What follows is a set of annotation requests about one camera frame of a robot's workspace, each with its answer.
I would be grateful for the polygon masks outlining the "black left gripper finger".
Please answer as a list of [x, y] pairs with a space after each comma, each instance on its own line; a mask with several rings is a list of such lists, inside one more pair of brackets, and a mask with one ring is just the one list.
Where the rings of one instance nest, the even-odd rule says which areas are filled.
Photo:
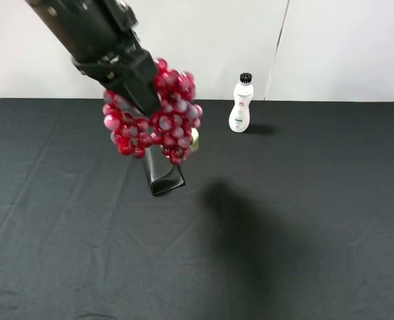
[[161, 108], [161, 103], [154, 86], [157, 70], [130, 69], [122, 70], [114, 78], [102, 83], [104, 88], [122, 96], [144, 116], [152, 116]]

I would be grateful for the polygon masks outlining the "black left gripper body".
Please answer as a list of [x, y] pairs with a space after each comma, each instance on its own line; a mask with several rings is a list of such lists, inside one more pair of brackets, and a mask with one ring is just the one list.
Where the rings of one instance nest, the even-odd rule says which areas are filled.
[[154, 78], [154, 61], [151, 54], [142, 48], [133, 29], [120, 36], [104, 55], [77, 60], [72, 58], [76, 69], [102, 85], [120, 77], [132, 78], [133, 81], [149, 83]]

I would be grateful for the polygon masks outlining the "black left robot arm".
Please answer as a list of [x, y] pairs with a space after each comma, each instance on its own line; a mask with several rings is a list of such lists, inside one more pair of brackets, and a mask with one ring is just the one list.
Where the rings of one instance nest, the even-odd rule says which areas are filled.
[[124, 1], [33, 0], [28, 5], [72, 56], [74, 66], [120, 95], [145, 116], [161, 107], [158, 72], [133, 28], [136, 16]]

